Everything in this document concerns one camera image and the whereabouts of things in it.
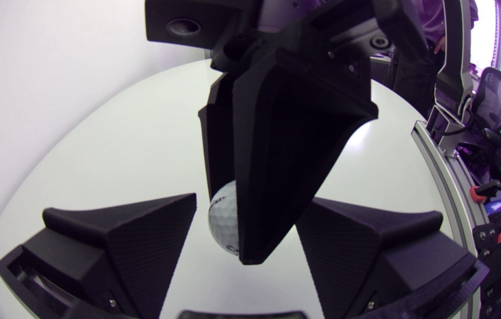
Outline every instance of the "black 3d-printed part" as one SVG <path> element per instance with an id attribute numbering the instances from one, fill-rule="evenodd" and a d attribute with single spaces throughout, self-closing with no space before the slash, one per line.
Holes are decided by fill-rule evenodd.
<path id="1" fill-rule="evenodd" d="M 439 212 L 400 214 L 315 198 L 296 226 L 324 316 L 355 317 L 429 283 L 435 297 L 410 299 L 438 307 L 469 279 L 476 261 L 439 232 L 442 219 Z M 412 311 L 425 315 L 425 306 Z"/>
<path id="2" fill-rule="evenodd" d="M 230 22 L 243 24 L 243 16 L 249 15 L 258 3 L 257 0 L 146 0 L 146 36 L 149 41 L 212 49 Z M 199 24 L 199 34 L 181 36 L 170 32 L 169 22 L 178 18 Z"/>
<path id="3" fill-rule="evenodd" d="M 116 317 L 157 318 L 195 211 L 195 194 L 99 210 L 48 208 L 47 228 L 1 259 L 0 275 L 39 316 L 78 315 L 78 306 L 94 313 L 91 303 Z"/>
<path id="4" fill-rule="evenodd" d="M 221 187 L 234 180 L 233 109 L 210 104 L 199 111 L 199 119 L 211 200 Z"/>
<path id="5" fill-rule="evenodd" d="M 366 309 L 366 313 L 355 319 L 449 318 L 469 301 L 488 273 L 487 266 L 467 254 L 414 293 L 373 311 Z"/>
<path id="6" fill-rule="evenodd" d="M 63 319 L 137 319 L 121 313 L 101 311 L 98 307 L 79 300 L 66 313 Z"/>
<path id="7" fill-rule="evenodd" d="M 371 0 L 378 26 L 406 54 L 417 60 L 428 54 L 426 37 L 414 5 L 410 0 Z"/>
<path id="8" fill-rule="evenodd" d="M 100 210 L 48 208 L 46 227 L 107 251 L 143 318 L 157 318 L 196 210 L 195 194 Z"/>
<path id="9" fill-rule="evenodd" d="M 343 74 L 339 81 L 334 78 L 337 72 L 324 67 L 323 63 L 303 65 L 279 49 L 234 83 L 234 171 L 242 263 L 262 263 L 270 255 L 313 198 L 350 136 L 378 114 L 370 100 L 344 93 L 350 87 L 333 87 L 337 83 L 362 87 L 360 83 L 368 78 L 348 82 Z M 368 60 L 363 67 L 369 67 Z"/>

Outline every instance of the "person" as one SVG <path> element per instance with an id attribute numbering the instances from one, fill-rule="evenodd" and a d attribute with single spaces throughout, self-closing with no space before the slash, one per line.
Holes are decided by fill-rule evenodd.
<path id="1" fill-rule="evenodd" d="M 390 79 L 392 90 L 408 101 L 424 118 L 435 104 L 437 73 L 445 62 L 445 25 L 443 24 L 443 0 L 411 0 L 414 4 L 429 52 L 423 61 L 408 59 L 394 49 Z M 475 0 L 469 0 L 471 28 L 479 20 Z"/>

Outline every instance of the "white wall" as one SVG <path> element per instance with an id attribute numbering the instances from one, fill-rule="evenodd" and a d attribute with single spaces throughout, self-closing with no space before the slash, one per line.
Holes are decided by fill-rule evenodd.
<path id="1" fill-rule="evenodd" d="M 143 5 L 0 0 L 0 214 L 36 164 L 97 107 L 204 57 L 201 49 L 147 42 Z"/>

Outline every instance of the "purple shirt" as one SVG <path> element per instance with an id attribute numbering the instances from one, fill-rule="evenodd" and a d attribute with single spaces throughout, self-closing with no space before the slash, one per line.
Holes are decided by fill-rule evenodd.
<path id="1" fill-rule="evenodd" d="M 445 35 L 445 26 L 443 25 L 443 0 L 411 0 L 414 4 L 426 38 L 433 43 Z M 471 9 L 471 28 L 475 21 L 479 20 L 477 4 L 475 0 L 469 0 Z"/>

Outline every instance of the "golf ball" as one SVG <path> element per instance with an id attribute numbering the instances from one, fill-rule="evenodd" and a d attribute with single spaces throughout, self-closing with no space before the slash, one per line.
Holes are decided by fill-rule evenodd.
<path id="1" fill-rule="evenodd" d="M 209 228 L 219 246 L 238 256 L 237 186 L 234 180 L 213 196 L 209 207 Z"/>

